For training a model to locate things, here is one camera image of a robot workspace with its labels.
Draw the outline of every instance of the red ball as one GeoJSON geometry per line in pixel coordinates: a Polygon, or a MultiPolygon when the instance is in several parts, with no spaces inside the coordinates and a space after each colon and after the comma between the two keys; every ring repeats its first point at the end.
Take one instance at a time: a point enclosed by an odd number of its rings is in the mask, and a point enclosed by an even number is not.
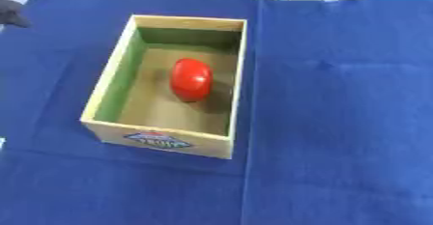
{"type": "Polygon", "coordinates": [[[171,71],[170,86],[181,100],[198,101],[205,98],[212,88],[212,70],[195,59],[180,59],[171,71]]]}

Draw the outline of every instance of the open wooden box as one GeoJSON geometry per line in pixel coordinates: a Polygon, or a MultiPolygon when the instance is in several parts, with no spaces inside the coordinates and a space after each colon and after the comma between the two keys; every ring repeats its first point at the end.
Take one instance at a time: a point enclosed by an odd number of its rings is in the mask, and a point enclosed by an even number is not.
{"type": "Polygon", "coordinates": [[[103,142],[230,158],[236,131],[246,21],[133,15],[81,116],[103,142]],[[182,102],[169,87],[177,60],[214,73],[211,93],[182,102]]]}

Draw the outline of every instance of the wooden edge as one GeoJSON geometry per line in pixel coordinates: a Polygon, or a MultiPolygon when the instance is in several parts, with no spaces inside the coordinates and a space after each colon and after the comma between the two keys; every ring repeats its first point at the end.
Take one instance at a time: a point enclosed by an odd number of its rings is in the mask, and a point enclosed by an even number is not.
{"type": "Polygon", "coordinates": [[[95,114],[98,110],[98,107],[101,104],[103,99],[103,95],[105,94],[111,80],[113,79],[116,70],[119,68],[119,65],[122,61],[122,56],[125,54],[127,50],[127,46],[130,43],[130,39],[136,29],[135,20],[133,16],[128,20],[127,26],[125,27],[120,40],[118,40],[116,47],[113,50],[102,74],[98,84],[95,86],[95,89],[92,92],[92,95],[89,98],[89,101],[84,108],[84,111],[81,115],[81,122],[92,122],[95,118],[95,114]]]}
{"type": "Polygon", "coordinates": [[[230,138],[231,143],[234,142],[236,136],[236,123],[237,123],[237,116],[238,116],[239,97],[241,95],[242,76],[244,72],[247,21],[243,20],[243,22],[244,22],[244,27],[242,32],[241,45],[239,47],[238,66],[236,67],[236,77],[235,77],[235,86],[234,86],[235,88],[233,90],[232,110],[230,114],[230,127],[228,130],[228,137],[230,138]]]}
{"type": "Polygon", "coordinates": [[[243,19],[138,14],[134,14],[132,17],[135,19],[137,27],[148,28],[242,31],[244,25],[243,19]]]}
{"type": "Polygon", "coordinates": [[[174,129],[174,128],[133,126],[133,125],[120,124],[120,123],[85,120],[83,118],[81,118],[81,122],[84,124],[100,125],[100,126],[106,126],[106,127],[121,127],[121,128],[130,128],[130,129],[137,129],[137,130],[143,130],[143,131],[177,133],[177,134],[182,134],[182,135],[187,135],[187,136],[195,136],[195,137],[215,139],[215,140],[221,140],[221,141],[229,140],[229,137],[227,137],[227,136],[213,135],[213,134],[209,134],[209,133],[201,133],[201,132],[194,132],[194,131],[174,129]]]}

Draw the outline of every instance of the blue tablecloth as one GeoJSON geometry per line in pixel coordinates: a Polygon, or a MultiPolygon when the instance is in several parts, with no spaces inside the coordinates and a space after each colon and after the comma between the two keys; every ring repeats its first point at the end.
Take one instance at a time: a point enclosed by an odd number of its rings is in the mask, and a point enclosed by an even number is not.
{"type": "Polygon", "coordinates": [[[31,0],[0,35],[0,224],[433,224],[433,1],[31,0]],[[130,14],[248,19],[234,158],[78,118],[130,14]]]}

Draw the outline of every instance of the box logo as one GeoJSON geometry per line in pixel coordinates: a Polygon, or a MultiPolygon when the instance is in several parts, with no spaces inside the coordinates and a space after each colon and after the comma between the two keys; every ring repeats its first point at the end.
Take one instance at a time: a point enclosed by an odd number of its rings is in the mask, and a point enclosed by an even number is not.
{"type": "Polygon", "coordinates": [[[158,149],[179,149],[192,146],[187,142],[153,131],[129,134],[124,137],[158,149]]]}

